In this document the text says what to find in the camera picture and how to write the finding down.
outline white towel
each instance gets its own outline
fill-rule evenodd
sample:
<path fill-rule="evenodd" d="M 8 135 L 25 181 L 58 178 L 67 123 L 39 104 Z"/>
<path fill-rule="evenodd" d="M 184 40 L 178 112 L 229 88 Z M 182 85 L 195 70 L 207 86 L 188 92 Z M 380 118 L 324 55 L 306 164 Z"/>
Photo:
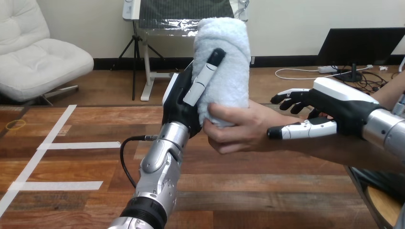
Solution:
<path fill-rule="evenodd" d="M 212 117 L 207 108 L 210 103 L 227 107 L 249 107 L 250 48 L 246 25 L 231 18 L 203 19 L 198 24 L 194 41 L 192 80 L 203 69 L 214 49 L 221 48 L 226 56 L 198 101 L 200 124 L 208 118 L 219 127 L 234 124 Z"/>

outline robotic arm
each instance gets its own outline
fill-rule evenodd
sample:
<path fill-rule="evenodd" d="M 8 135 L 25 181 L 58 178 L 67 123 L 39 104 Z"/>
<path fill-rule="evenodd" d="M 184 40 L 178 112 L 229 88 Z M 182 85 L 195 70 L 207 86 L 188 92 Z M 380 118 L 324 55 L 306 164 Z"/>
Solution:
<path fill-rule="evenodd" d="M 164 229 L 176 205 L 188 139 L 201 131 L 195 105 L 226 53 L 215 49 L 192 82 L 192 64 L 174 75 L 163 97 L 162 128 L 142 160 L 136 192 L 109 229 Z"/>
<path fill-rule="evenodd" d="M 405 165 L 405 120 L 402 95 L 393 112 L 387 111 L 371 96 L 328 78 L 318 78 L 312 89 L 290 89 L 280 92 L 271 103 L 298 114 L 304 107 L 313 106 L 308 120 L 287 126 L 272 127 L 270 139 L 298 139 L 326 135 L 355 135 L 397 156 Z M 331 117 L 318 117 L 323 112 Z"/>

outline human hand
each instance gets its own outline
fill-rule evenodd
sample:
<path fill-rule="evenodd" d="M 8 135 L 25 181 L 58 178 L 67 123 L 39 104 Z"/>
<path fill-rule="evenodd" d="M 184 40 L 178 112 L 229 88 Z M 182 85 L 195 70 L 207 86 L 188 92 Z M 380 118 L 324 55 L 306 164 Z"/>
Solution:
<path fill-rule="evenodd" d="M 268 107 L 249 100 L 249 108 L 231 108 L 210 104 L 210 114 L 235 126 L 218 128 L 209 120 L 203 130 L 210 145 L 220 154 L 240 151 L 268 151 L 271 141 L 267 129 L 273 126 L 301 122 L 299 118 L 284 116 Z"/>

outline yellow rubber band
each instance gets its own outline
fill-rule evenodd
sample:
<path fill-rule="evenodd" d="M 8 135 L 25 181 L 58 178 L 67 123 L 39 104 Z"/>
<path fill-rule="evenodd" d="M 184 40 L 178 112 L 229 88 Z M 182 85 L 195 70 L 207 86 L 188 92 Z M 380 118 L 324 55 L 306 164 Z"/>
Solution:
<path fill-rule="evenodd" d="M 16 127 L 16 128 L 9 128 L 9 125 L 10 125 L 10 124 L 13 124 L 13 123 L 16 123 L 16 122 L 19 122 L 19 121 L 22 122 L 22 125 L 21 125 L 21 126 Z M 18 130 L 18 129 L 21 129 L 23 126 L 25 126 L 25 124 L 27 124 L 27 123 L 26 123 L 24 120 L 22 120 L 22 119 L 14 120 L 14 121 L 11 121 L 11 122 L 9 122 L 9 123 L 6 124 L 6 129 L 7 129 L 7 130 Z"/>

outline white wall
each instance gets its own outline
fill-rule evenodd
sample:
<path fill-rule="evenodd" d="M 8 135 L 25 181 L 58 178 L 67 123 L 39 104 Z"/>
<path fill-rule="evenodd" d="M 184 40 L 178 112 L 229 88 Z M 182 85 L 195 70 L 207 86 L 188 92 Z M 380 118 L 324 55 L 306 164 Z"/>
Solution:
<path fill-rule="evenodd" d="M 131 39 L 123 0 L 37 0 L 51 37 L 94 58 L 118 57 Z M 252 56 L 317 55 L 330 28 L 402 27 L 404 0 L 251 0 L 247 22 Z M 150 37 L 165 57 L 192 57 L 189 37 Z M 405 54 L 405 39 L 394 54 Z M 126 53 L 133 56 L 133 48 Z"/>

